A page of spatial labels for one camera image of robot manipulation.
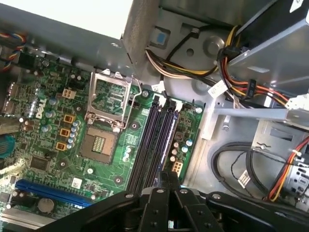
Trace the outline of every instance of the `motherboard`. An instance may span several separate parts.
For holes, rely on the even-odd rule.
[[[138,81],[22,53],[3,117],[18,120],[2,157],[0,205],[58,219],[129,189],[160,170],[185,176],[203,107],[141,89]]]

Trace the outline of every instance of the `cable connector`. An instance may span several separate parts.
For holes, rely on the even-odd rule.
[[[241,54],[241,50],[238,47],[227,46],[223,49],[223,55],[228,57],[228,60],[232,60]]]

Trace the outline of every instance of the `sticker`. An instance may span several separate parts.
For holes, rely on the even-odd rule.
[[[75,189],[81,189],[81,186],[82,186],[82,180],[79,178],[73,178],[72,187]]]
[[[235,95],[233,95],[233,98],[234,98],[234,102],[233,102],[234,109],[240,109],[239,98]]]
[[[247,170],[245,170],[243,174],[241,174],[240,178],[238,179],[238,183],[245,189],[249,181],[250,181],[249,174]]]
[[[224,83],[224,81],[221,80],[217,84],[215,84],[213,87],[211,87],[208,90],[208,93],[212,96],[212,98],[217,98],[221,94],[223,94],[225,91],[227,91],[227,86]]]
[[[160,81],[159,84],[152,85],[152,86],[151,86],[151,89],[152,89],[154,92],[162,93],[162,92],[165,90],[164,81]]]
[[[304,0],[294,0],[290,9],[290,13],[292,13],[293,11],[296,11],[298,8],[301,7],[301,5],[303,4]]]

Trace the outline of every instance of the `barcode sticker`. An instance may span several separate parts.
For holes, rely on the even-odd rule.
[[[212,96],[212,98],[217,98],[221,94],[227,91],[227,86],[223,80],[216,83],[213,87],[208,90],[208,93]]]
[[[245,170],[238,179],[238,183],[245,189],[249,181],[250,181],[249,174],[247,170]]]
[[[234,98],[234,102],[233,102],[234,109],[240,109],[239,98],[235,95],[233,96],[233,98]]]
[[[290,9],[290,13],[296,11],[303,4],[304,0],[294,0]]]
[[[83,181],[79,178],[73,178],[72,187],[75,188],[75,189],[81,189],[82,182]]]

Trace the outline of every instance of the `metal bracket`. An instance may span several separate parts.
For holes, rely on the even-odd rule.
[[[96,87],[98,80],[105,81],[108,83],[116,84],[125,88],[124,100],[121,104],[123,113],[122,115],[114,115],[110,113],[103,112],[101,110],[97,110],[92,106],[93,100],[97,97],[96,95]],[[140,89],[139,93],[135,94],[132,99],[132,104],[130,105],[130,110],[128,116],[126,117],[126,108],[129,102],[129,96],[131,91],[132,82],[135,80]],[[134,77],[131,78],[130,82],[128,82],[120,73],[116,72],[114,75],[111,75],[109,70],[104,70],[101,73],[91,73],[91,81],[90,81],[90,90],[88,97],[88,106],[87,113],[85,116],[85,120],[88,124],[92,125],[96,120],[104,121],[109,123],[113,129],[121,130],[127,127],[127,121],[130,118],[131,110],[133,108],[135,98],[140,95],[142,92],[140,82]]]

